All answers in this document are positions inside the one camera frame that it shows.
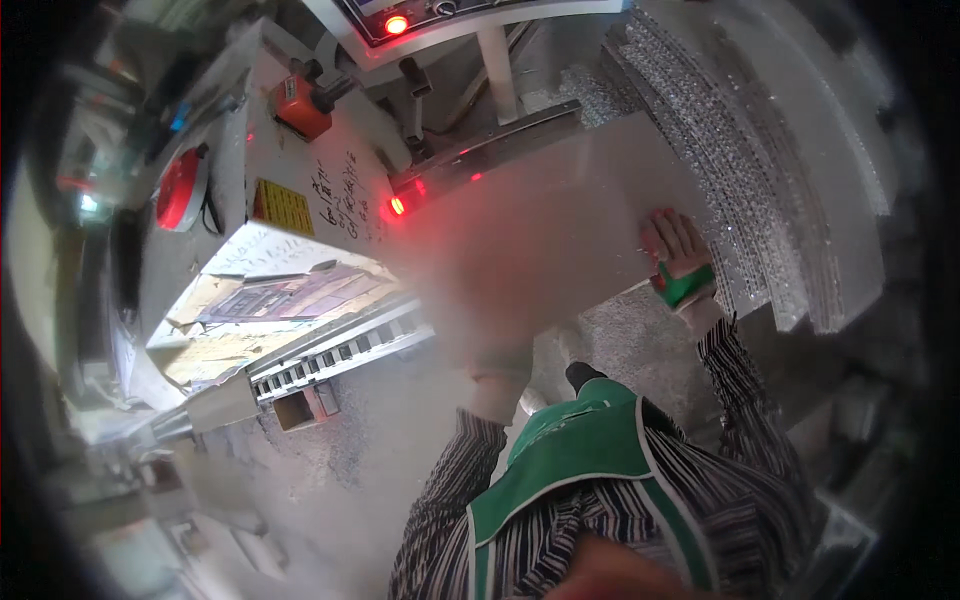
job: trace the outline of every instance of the green vest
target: green vest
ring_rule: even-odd
[[[492,597],[496,535],[514,515],[560,486],[599,478],[633,481],[684,582],[719,589],[703,532],[650,454],[641,402],[625,386],[596,378],[573,402],[534,413],[514,443],[507,472],[467,506],[470,597]]]

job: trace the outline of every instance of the striped shirt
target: striped shirt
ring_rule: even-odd
[[[779,407],[756,366],[719,321],[697,344],[723,405],[719,455],[665,427],[645,429],[658,467],[699,522],[720,591],[775,594],[812,539],[813,500]],[[503,425],[457,412],[457,430],[413,504],[390,580],[391,598],[468,597],[467,504],[490,485]],[[539,498],[497,534],[493,597],[542,597],[566,574],[577,537],[591,532],[667,567],[659,526],[628,481],[593,479]]]

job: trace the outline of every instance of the worker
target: worker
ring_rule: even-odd
[[[533,361],[530,348],[482,353],[469,366],[474,395],[411,509],[390,597],[756,597],[796,572],[812,494],[777,403],[713,298],[710,252],[673,210],[639,229],[654,289],[698,340],[722,405],[719,453],[573,356],[576,399],[533,413],[491,486],[504,428],[531,399]]]

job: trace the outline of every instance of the sleeve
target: sleeve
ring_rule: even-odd
[[[467,504],[490,486],[504,426],[457,409],[457,431],[410,509],[390,576],[390,598],[419,596],[430,566],[467,514]]]
[[[720,455],[783,480],[802,478],[800,458],[780,424],[780,406],[767,397],[754,361],[736,337],[736,323],[717,321],[697,343],[697,354],[723,404]]]

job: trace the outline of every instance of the hand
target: hand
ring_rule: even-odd
[[[663,262],[674,278],[689,275],[713,262],[693,221],[673,208],[658,208],[644,219],[640,224],[640,239],[654,265]]]
[[[686,215],[673,208],[655,210],[640,224],[640,239],[658,273],[650,277],[667,305],[682,313],[716,293],[710,250]]]
[[[481,419],[512,425],[533,365],[532,340],[519,346],[478,350],[467,363],[467,373],[477,383],[467,409]]]

